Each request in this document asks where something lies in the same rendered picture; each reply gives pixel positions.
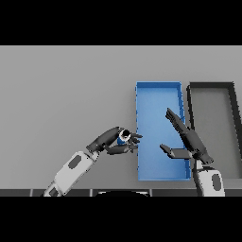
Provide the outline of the dark grey bin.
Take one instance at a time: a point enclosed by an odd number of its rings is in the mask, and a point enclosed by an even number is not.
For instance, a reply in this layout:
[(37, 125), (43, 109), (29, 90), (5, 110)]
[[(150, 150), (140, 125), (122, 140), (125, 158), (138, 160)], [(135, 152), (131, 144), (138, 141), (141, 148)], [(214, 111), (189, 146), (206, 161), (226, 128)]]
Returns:
[(242, 122), (233, 82), (190, 82), (189, 121), (224, 179), (242, 179)]

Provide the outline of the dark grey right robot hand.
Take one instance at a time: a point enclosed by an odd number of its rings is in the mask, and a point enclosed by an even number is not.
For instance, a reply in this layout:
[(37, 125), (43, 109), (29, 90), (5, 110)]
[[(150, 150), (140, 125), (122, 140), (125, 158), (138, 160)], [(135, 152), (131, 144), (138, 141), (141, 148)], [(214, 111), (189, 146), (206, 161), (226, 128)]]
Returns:
[(167, 109), (165, 117), (171, 122), (173, 128), (181, 137), (185, 149), (171, 148), (160, 144), (160, 148), (171, 159), (191, 159), (200, 160), (203, 164), (211, 164), (214, 159), (208, 154), (207, 148), (203, 144), (198, 134), (186, 127), (182, 120), (170, 109)]

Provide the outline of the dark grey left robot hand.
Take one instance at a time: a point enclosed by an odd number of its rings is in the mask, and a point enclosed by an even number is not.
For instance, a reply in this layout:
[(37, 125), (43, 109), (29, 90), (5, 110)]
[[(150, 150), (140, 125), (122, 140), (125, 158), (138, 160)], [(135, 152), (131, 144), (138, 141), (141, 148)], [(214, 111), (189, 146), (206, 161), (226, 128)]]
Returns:
[(105, 131), (86, 148), (92, 154), (95, 152), (102, 152), (104, 150), (106, 150), (110, 155), (127, 153), (129, 151), (133, 152), (138, 148), (137, 144), (139, 143), (139, 138), (142, 138), (142, 135), (135, 132), (130, 132), (130, 139), (124, 145), (119, 146), (117, 144), (117, 138), (120, 130), (126, 129), (115, 127)]

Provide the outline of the blue pipe with pale ring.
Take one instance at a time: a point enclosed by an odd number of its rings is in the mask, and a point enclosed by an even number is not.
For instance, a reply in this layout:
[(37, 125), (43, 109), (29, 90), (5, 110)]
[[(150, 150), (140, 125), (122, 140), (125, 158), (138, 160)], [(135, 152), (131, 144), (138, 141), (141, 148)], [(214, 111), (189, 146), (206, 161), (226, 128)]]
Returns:
[(130, 139), (129, 130), (120, 130), (117, 138), (117, 144), (119, 146), (124, 145)]

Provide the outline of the blue bin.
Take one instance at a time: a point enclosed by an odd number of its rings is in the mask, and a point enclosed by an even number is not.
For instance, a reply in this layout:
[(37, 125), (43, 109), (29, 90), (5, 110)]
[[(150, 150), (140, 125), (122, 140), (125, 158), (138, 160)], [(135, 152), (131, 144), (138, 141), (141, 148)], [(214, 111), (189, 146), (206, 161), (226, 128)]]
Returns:
[(138, 144), (138, 181), (189, 181), (190, 161), (170, 159), (160, 144), (184, 148), (181, 137), (165, 117), (171, 109), (185, 122), (182, 84), (179, 81), (137, 81), (136, 132), (142, 135)]

